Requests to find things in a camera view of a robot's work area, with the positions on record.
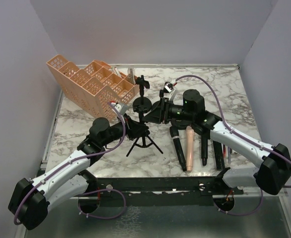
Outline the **black tripod mic stand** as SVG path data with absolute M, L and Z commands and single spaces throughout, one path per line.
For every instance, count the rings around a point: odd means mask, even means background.
M 138 117 L 139 117 L 139 122 L 140 123 L 144 123 L 143 121 L 143 117 L 144 117 L 144 113 L 138 113 Z M 148 148 L 151 145 L 154 145 L 158 151 L 163 154 L 163 151 L 159 148 L 159 146 L 154 142 L 154 140 L 152 138 L 150 138 L 150 135 L 146 136 L 146 137 L 138 137 L 134 140 L 133 145 L 131 146 L 130 150 L 128 151 L 128 153 L 126 154 L 126 156 L 128 157 L 130 155 L 130 153 L 132 152 L 134 147 L 139 147 L 139 148 Z

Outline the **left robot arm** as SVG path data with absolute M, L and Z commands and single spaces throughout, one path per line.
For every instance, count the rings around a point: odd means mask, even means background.
M 15 225 L 32 230 L 39 226 L 57 205 L 74 196 L 100 195 L 97 178 L 87 171 L 101 157 L 117 149 L 125 138 L 134 140 L 148 133 L 148 126 L 128 115 L 118 117 L 110 125 L 106 118 L 97 118 L 89 134 L 77 149 L 50 171 L 33 179 L 21 179 L 15 186 L 8 209 Z

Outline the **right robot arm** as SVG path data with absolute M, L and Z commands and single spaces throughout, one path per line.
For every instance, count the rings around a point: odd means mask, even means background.
M 254 165 L 244 169 L 224 169 L 220 177 L 228 187 L 257 186 L 268 194 L 277 195 L 291 177 L 288 148 L 281 143 L 273 146 L 258 141 L 225 126 L 223 119 L 205 109 L 205 100 L 195 89 L 186 90 L 182 97 L 182 105 L 161 97 L 143 118 L 144 121 L 167 124 L 178 120 L 189 123 L 197 134 L 230 147 Z

